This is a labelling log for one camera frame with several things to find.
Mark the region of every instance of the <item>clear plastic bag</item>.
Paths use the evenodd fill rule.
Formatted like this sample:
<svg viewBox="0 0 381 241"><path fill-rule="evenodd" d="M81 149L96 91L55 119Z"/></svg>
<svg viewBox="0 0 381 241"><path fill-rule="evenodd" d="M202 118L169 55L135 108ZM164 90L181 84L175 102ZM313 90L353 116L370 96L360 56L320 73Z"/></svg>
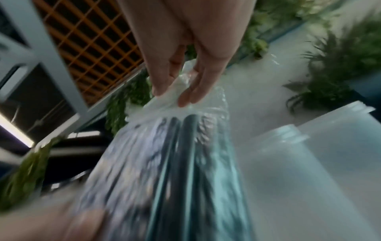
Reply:
<svg viewBox="0 0 381 241"><path fill-rule="evenodd" d="M223 89L177 107L195 76L130 116L90 175L74 211L107 210L100 240L252 240Z"/></svg>

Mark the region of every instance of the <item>orange grid panel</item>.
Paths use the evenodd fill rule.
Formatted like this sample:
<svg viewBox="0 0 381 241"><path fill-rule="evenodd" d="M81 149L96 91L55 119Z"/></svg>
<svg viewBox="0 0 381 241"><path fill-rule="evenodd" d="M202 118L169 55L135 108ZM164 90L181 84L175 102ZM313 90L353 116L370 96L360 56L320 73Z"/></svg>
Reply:
<svg viewBox="0 0 381 241"><path fill-rule="evenodd" d="M115 0L33 1L89 105L143 62Z"/></svg>

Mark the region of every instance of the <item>plastic container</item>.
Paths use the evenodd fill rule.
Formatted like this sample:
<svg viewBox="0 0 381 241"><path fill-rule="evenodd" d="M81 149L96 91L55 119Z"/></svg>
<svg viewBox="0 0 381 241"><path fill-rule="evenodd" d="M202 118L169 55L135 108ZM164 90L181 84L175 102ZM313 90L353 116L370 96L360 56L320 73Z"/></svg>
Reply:
<svg viewBox="0 0 381 241"><path fill-rule="evenodd" d="M289 125L237 149L257 240L379 240L305 139Z"/></svg>
<svg viewBox="0 0 381 241"><path fill-rule="evenodd" d="M381 237L381 124L357 101L299 127L306 145Z"/></svg>

